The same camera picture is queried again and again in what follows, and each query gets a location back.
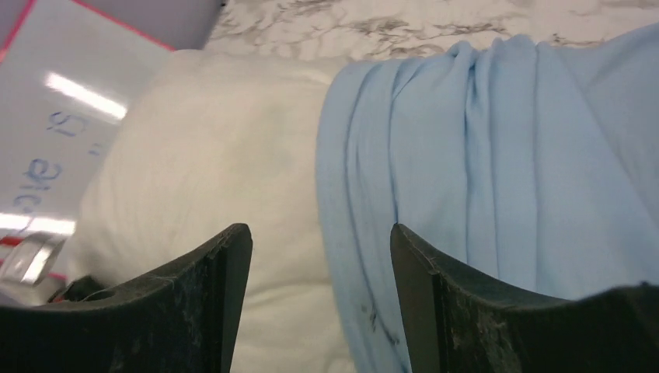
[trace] black plastic piece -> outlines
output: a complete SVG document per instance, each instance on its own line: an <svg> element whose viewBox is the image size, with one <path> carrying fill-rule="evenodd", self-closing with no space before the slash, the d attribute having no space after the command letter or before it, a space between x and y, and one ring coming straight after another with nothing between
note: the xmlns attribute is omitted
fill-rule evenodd
<svg viewBox="0 0 659 373"><path fill-rule="evenodd" d="M102 290L105 290L105 287L100 282L91 276L84 276L71 282L63 291L55 294L48 302L82 302Z"/></svg>
<svg viewBox="0 0 659 373"><path fill-rule="evenodd" d="M249 229L232 225L84 302L1 307L0 370L228 373L251 256Z"/></svg>
<svg viewBox="0 0 659 373"><path fill-rule="evenodd" d="M659 371L655 286L551 298L487 276L402 225L391 252L413 373Z"/></svg>

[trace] light blue fabric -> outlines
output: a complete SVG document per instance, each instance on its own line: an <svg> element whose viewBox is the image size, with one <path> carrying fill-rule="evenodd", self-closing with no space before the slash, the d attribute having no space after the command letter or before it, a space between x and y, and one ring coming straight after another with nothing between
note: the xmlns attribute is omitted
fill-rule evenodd
<svg viewBox="0 0 659 373"><path fill-rule="evenodd" d="M659 25L590 50L514 37L349 65L327 94L316 161L360 373L410 372L396 222L546 295L659 284Z"/></svg>

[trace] white pillow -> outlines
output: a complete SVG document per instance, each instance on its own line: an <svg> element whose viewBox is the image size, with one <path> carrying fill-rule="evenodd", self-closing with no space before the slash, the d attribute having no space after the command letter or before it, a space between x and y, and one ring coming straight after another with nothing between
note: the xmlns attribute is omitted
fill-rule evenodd
<svg viewBox="0 0 659 373"><path fill-rule="evenodd" d="M129 110L67 242L71 279L119 284L247 223L232 372L352 372L316 203L316 129L345 60L172 55Z"/></svg>

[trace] white fabric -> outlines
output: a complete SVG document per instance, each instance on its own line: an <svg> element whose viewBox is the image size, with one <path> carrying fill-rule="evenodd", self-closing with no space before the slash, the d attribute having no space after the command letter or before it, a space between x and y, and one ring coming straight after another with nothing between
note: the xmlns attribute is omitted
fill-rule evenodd
<svg viewBox="0 0 659 373"><path fill-rule="evenodd" d="M314 182L320 110L344 65L174 53L85 193L69 278L118 284L244 222L254 251L232 372L354 371Z"/></svg>
<svg viewBox="0 0 659 373"><path fill-rule="evenodd" d="M519 33L587 47L655 22L659 0L228 0L206 49L386 59Z"/></svg>

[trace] marble surface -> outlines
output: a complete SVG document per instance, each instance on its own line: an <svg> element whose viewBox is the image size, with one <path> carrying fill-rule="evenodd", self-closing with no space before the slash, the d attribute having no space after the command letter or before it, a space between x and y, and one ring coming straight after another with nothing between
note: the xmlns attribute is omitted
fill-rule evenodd
<svg viewBox="0 0 659 373"><path fill-rule="evenodd" d="M589 47L655 22L659 0L229 0L206 49L385 59L519 33Z"/></svg>

